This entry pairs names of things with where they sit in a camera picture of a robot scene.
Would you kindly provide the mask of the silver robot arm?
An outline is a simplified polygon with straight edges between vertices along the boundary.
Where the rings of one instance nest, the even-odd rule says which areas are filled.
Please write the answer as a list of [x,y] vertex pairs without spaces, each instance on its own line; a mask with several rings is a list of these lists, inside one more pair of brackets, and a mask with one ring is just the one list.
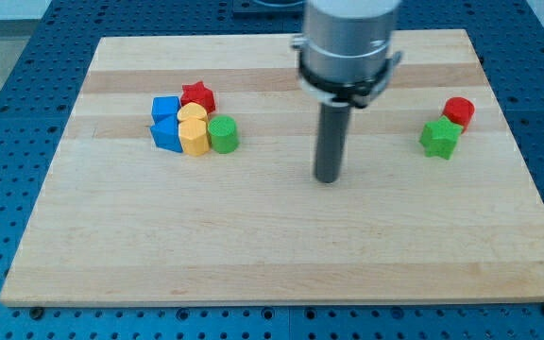
[[306,94],[333,109],[363,109],[389,85],[400,0],[309,0],[292,40]]

